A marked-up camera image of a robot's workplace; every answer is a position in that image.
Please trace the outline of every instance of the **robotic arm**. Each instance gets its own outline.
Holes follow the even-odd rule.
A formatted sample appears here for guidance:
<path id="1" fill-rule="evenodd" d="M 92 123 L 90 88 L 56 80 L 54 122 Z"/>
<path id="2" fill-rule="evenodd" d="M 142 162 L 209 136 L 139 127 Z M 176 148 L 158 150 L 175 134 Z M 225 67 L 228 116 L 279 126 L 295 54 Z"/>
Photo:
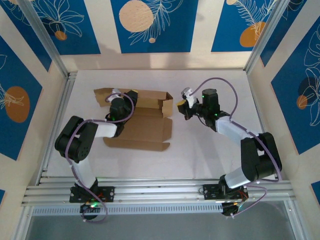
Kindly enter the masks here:
<path id="1" fill-rule="evenodd" d="M 72 139 L 68 150 L 68 158 L 72 160 L 72 166 L 77 173 L 82 184 L 97 195 L 103 202 L 113 199 L 114 187 L 98 186 L 98 180 L 93 174 L 90 167 L 89 153 L 95 138 L 115 138 L 118 137 L 125 127 L 125 123 L 129 120 L 121 121 L 130 116 L 132 112 L 132 103 L 127 97 L 120 97 L 120 91 L 114 89 L 107 100 L 111 102 L 110 112 L 105 116 L 105 121 L 113 121 L 109 123 L 103 120 L 99 122 L 86 122 L 76 133 Z M 138 93 L 131 90 L 126 93 L 136 107 Z M 66 157 L 66 149 L 72 138 L 76 128 L 84 120 L 78 116 L 72 116 L 63 128 L 62 132 L 55 141 L 54 147 L 59 151 L 62 157 Z M 71 189 L 70 203 L 90 203 L 92 196 L 89 192 L 81 187 L 77 182 Z"/>
<path id="2" fill-rule="evenodd" d="M 236 199 L 238 192 L 244 190 L 244 185 L 263 179 L 276 173 L 270 156 L 263 146 L 246 128 L 230 120 L 230 114 L 220 110 L 216 89 L 202 91 L 202 103 L 192 94 L 187 87 L 182 92 L 183 100 L 177 104 L 178 110 L 184 115 L 185 120 L 193 116 L 204 119 L 204 124 L 213 131 L 225 135 L 241 148 L 241 167 L 220 177 L 219 184 L 203 186 L 207 199 Z M 254 133 L 263 142 L 271 153 L 278 168 L 282 169 L 275 140 L 269 132 Z"/>

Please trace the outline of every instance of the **white table surface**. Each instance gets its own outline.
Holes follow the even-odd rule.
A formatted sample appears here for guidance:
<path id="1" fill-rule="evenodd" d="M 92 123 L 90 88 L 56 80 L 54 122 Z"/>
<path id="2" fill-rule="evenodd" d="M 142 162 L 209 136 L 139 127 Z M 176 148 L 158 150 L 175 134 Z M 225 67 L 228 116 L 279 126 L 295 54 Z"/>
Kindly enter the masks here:
<path id="1" fill-rule="evenodd" d="M 227 137 L 203 126 L 198 118 L 186 121 L 176 103 L 185 87 L 196 89 L 210 77 L 229 80 L 239 96 L 234 120 L 252 131 L 261 131 L 246 73 L 242 70 L 80 70 L 77 74 L 61 130 L 71 116 L 103 119 L 108 107 L 99 107 L 94 89 L 127 88 L 169 92 L 173 96 L 172 138 L 163 151 L 109 148 L 102 138 L 93 142 L 89 157 L 98 177 L 110 178 L 219 178 L 241 165 L 240 147 Z M 213 80 L 205 88 L 217 89 L 221 110 L 230 113 L 235 104 L 231 88 Z M 72 172 L 66 159 L 52 151 L 47 175 L 69 177 Z"/>

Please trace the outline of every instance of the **open cardboard box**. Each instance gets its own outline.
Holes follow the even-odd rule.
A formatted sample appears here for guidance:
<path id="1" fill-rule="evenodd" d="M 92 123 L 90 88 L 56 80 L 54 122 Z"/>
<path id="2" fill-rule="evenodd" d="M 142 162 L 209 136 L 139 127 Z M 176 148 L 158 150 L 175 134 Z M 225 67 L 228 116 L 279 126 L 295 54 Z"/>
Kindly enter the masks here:
<path id="1" fill-rule="evenodd" d="M 105 99 L 113 88 L 95 89 L 94 94 L 100 107 L 110 106 Z M 131 89 L 119 89 L 127 93 Z M 111 148 L 164 151 L 171 138 L 173 97 L 165 91 L 137 90 L 138 100 L 131 119 L 124 125 L 124 130 L 116 138 L 103 138 Z"/>

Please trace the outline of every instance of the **cardboard box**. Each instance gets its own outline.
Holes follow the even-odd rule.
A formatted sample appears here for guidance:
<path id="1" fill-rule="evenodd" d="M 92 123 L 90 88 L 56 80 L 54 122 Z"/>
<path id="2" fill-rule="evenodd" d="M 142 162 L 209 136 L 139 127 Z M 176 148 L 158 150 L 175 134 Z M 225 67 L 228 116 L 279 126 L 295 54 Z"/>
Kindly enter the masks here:
<path id="1" fill-rule="evenodd" d="M 113 88 L 95 89 L 94 94 L 100 107 L 110 106 L 105 102 Z M 119 89 L 122 93 L 130 89 Z M 138 100 L 132 118 L 125 124 L 120 136 L 103 138 L 111 148 L 140 149 L 164 151 L 171 138 L 173 114 L 173 97 L 164 91 L 137 90 Z"/>

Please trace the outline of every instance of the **brown cardboard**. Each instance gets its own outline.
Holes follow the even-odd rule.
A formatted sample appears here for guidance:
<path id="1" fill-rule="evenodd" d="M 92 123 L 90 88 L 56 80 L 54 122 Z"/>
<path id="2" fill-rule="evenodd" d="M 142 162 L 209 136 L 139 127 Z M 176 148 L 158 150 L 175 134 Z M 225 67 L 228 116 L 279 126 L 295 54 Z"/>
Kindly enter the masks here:
<path id="1" fill-rule="evenodd" d="M 113 88 L 95 89 L 94 94 L 100 107 L 109 106 L 105 99 Z M 122 93 L 130 89 L 119 89 Z M 169 146 L 172 134 L 173 98 L 168 92 L 137 90 L 138 100 L 132 118 L 125 124 L 120 136 L 103 139 L 111 148 L 127 148 L 164 151 Z"/>

